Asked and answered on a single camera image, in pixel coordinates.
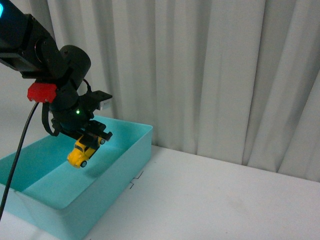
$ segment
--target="teal plastic bin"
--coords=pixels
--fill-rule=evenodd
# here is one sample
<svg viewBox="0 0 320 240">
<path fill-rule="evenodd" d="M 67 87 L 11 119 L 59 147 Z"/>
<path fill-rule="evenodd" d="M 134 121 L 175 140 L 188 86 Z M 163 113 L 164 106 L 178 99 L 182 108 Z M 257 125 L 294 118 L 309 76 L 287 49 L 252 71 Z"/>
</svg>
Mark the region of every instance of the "teal plastic bin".
<svg viewBox="0 0 320 240">
<path fill-rule="evenodd" d="M 152 126 L 101 116 L 111 131 L 84 168 L 67 161 L 75 140 L 47 136 L 21 151 L 5 206 L 62 240 L 83 239 L 151 157 Z M 0 160 L 2 195 L 15 153 Z"/>
</svg>

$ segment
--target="toy car wheel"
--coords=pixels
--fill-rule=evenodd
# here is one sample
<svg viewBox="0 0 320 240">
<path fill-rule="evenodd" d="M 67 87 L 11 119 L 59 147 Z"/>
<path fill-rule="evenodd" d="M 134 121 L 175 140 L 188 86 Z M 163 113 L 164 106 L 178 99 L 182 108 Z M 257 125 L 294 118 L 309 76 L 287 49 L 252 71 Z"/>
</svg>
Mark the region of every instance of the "toy car wheel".
<svg viewBox="0 0 320 240">
<path fill-rule="evenodd" d="M 81 164 L 80 164 L 80 167 L 84 168 L 85 166 L 87 166 L 87 161 L 83 161 Z"/>
</svg>

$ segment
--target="curtain fold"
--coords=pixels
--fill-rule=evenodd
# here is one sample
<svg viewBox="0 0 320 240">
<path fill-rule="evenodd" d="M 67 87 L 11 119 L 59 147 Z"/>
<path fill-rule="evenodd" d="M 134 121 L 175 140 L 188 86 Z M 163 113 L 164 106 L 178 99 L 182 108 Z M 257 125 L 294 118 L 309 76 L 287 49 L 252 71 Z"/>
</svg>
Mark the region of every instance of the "curtain fold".
<svg viewBox="0 0 320 240">
<path fill-rule="evenodd" d="M 113 95 L 95 114 L 150 124 L 161 147 L 320 181 L 320 1 L 28 3 L 59 48 L 89 55 L 86 79 Z"/>
</svg>

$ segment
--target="toy car window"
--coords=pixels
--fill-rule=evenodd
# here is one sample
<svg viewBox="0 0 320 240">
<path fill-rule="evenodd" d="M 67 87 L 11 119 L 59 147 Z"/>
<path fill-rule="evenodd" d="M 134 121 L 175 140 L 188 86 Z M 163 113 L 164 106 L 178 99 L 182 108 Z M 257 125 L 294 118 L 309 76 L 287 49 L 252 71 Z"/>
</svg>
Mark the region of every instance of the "toy car window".
<svg viewBox="0 0 320 240">
<path fill-rule="evenodd" d="M 78 146 L 78 145 L 74 145 L 74 148 L 75 149 L 79 149 L 81 152 L 83 151 L 82 148 L 80 146 Z"/>
</svg>

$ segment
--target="green led light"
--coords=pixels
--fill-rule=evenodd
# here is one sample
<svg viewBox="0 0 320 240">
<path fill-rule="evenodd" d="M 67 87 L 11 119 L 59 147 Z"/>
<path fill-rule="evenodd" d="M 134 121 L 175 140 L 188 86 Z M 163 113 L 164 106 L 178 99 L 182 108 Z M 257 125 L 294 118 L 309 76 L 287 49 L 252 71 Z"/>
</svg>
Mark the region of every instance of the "green led light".
<svg viewBox="0 0 320 240">
<path fill-rule="evenodd" d="M 0 3 L 0 18 L 1 18 L 3 11 L 4 11 L 4 6 L 2 6 L 2 4 Z"/>
</svg>

